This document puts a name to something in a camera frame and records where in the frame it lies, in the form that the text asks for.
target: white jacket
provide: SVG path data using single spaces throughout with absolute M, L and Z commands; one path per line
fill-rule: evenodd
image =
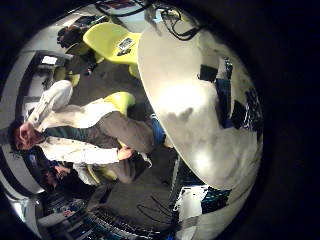
M 62 80 L 43 92 L 40 101 L 28 118 L 36 130 L 71 126 L 88 128 L 96 124 L 105 114 L 117 111 L 112 103 L 98 99 L 85 106 L 67 105 L 72 96 L 72 85 Z M 90 143 L 57 137 L 48 137 L 38 144 L 50 160 L 88 164 L 118 162 L 117 148 L 103 149 Z

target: blue object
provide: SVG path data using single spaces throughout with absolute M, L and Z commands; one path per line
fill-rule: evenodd
M 216 78 L 216 89 L 219 98 L 221 125 L 224 128 L 233 127 L 233 123 L 229 118 L 231 105 L 231 83 L 230 80 Z
M 164 141 L 165 132 L 161 127 L 155 114 L 151 114 L 150 118 L 151 118 L 154 141 L 156 144 L 162 144 Z

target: hand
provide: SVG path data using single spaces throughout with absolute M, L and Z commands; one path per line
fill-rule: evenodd
M 129 157 L 132 156 L 133 150 L 131 148 L 128 147 L 122 147 L 119 151 L 118 151 L 118 160 L 125 160 L 128 159 Z
M 61 173 L 61 172 L 66 172 L 66 173 L 70 173 L 70 169 L 69 168 L 66 168 L 62 165 L 59 165 L 59 166 L 55 166 L 54 167 L 58 173 Z

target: yellow chair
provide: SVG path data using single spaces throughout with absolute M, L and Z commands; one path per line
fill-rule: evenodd
M 127 115 L 128 107 L 135 104 L 135 97 L 128 92 L 116 92 L 104 98 L 104 101 L 113 103 L 114 106 L 119 110 L 119 112 Z M 121 144 L 121 146 L 125 146 L 124 143 L 120 141 L 119 143 Z M 99 184 L 101 181 L 95 171 L 98 171 L 103 177 L 108 180 L 115 181 L 117 179 L 117 175 L 106 167 L 99 166 L 93 168 L 91 164 L 88 164 L 87 169 L 91 177 L 97 182 L 97 184 Z
M 55 82 L 69 80 L 72 83 L 72 87 L 76 87 L 80 80 L 80 74 L 67 73 L 65 67 L 56 67 L 53 73 L 53 79 Z
M 140 79 L 137 65 L 137 47 L 140 37 L 141 33 L 131 33 L 118 24 L 105 22 L 91 27 L 83 35 L 83 41 L 106 60 L 129 65 L 130 74 Z M 130 47 L 129 53 L 118 56 L 120 52 L 118 45 L 125 38 L 131 38 L 134 44 Z

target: gray pants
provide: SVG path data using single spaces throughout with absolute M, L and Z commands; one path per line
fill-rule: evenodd
M 101 148 L 120 148 L 118 140 L 144 153 L 151 152 L 155 146 L 151 123 L 130 119 L 120 112 L 106 114 L 96 125 L 89 128 L 87 142 L 91 144 Z M 139 158 L 106 164 L 124 183 L 134 181 L 147 166 L 148 164 Z

